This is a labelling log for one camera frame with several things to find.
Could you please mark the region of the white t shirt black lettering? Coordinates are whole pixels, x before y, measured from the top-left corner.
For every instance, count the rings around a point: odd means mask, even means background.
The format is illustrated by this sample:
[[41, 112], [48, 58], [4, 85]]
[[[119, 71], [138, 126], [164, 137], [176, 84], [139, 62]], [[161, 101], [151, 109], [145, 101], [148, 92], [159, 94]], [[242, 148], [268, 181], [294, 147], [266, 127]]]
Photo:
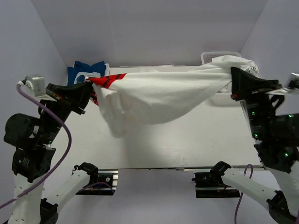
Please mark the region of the white t shirt black lettering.
[[254, 61], [237, 57], [237, 56], [219, 56], [212, 59], [212, 65], [219, 67], [222, 71], [218, 71], [217, 75], [220, 73], [220, 77], [209, 82], [209, 86], [206, 86], [205, 92], [213, 95], [217, 92], [231, 92], [229, 87], [232, 87], [232, 75], [231, 68], [235, 67], [241, 71], [245, 71], [252, 75], [253, 77], [259, 77], [259, 68]]

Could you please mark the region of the white t shirt red print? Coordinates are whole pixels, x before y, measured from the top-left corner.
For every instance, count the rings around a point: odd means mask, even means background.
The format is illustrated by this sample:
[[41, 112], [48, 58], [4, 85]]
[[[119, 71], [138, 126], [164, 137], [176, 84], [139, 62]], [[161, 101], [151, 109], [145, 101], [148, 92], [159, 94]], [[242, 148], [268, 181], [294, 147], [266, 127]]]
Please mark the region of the white t shirt red print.
[[93, 85], [110, 133], [123, 137], [130, 125], [178, 119], [231, 82], [229, 67], [201, 66], [179, 72], [130, 72], [85, 78]]

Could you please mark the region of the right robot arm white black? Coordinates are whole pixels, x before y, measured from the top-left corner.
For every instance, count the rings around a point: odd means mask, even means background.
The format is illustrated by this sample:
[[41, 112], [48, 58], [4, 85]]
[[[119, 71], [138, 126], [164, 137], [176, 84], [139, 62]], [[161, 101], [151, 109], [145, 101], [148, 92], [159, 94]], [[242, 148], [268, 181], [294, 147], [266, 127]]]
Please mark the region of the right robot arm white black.
[[255, 77], [231, 68], [232, 94], [244, 101], [255, 149], [266, 170], [275, 177], [279, 189], [263, 186], [220, 161], [210, 170], [220, 184], [236, 188], [262, 205], [279, 224], [299, 221], [299, 116], [277, 115], [285, 96], [298, 93], [299, 76], [292, 73], [287, 86], [277, 80]]

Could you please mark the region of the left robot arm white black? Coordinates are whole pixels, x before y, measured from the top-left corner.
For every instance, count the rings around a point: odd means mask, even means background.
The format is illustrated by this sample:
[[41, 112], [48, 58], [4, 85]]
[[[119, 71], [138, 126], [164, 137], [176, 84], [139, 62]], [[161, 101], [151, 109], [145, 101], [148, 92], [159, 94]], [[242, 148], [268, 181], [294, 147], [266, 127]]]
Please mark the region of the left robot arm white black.
[[56, 170], [51, 165], [56, 151], [51, 143], [71, 112], [83, 114], [93, 92], [90, 83], [71, 86], [49, 84], [46, 99], [34, 100], [39, 117], [17, 113], [5, 126], [4, 141], [15, 147], [13, 206], [10, 224], [54, 224], [69, 200], [85, 186], [98, 180], [98, 168], [84, 162], [75, 166], [74, 174], [55, 192], [43, 198], [45, 180]]

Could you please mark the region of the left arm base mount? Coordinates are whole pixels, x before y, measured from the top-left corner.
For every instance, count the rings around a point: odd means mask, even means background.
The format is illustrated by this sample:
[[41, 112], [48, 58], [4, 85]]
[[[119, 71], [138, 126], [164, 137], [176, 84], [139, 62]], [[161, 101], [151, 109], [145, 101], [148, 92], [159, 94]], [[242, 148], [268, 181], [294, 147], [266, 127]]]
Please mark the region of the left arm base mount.
[[112, 196], [116, 191], [118, 171], [99, 170], [97, 175], [92, 175], [89, 182], [76, 194], [84, 196]]

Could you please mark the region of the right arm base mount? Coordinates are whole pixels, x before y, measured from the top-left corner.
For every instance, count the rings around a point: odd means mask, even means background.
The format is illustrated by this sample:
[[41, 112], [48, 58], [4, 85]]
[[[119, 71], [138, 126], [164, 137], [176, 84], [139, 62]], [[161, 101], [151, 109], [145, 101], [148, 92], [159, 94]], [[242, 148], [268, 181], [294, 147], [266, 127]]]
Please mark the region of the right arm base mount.
[[240, 197], [240, 191], [224, 184], [218, 177], [211, 174], [208, 169], [193, 170], [192, 181], [195, 184], [197, 199]]

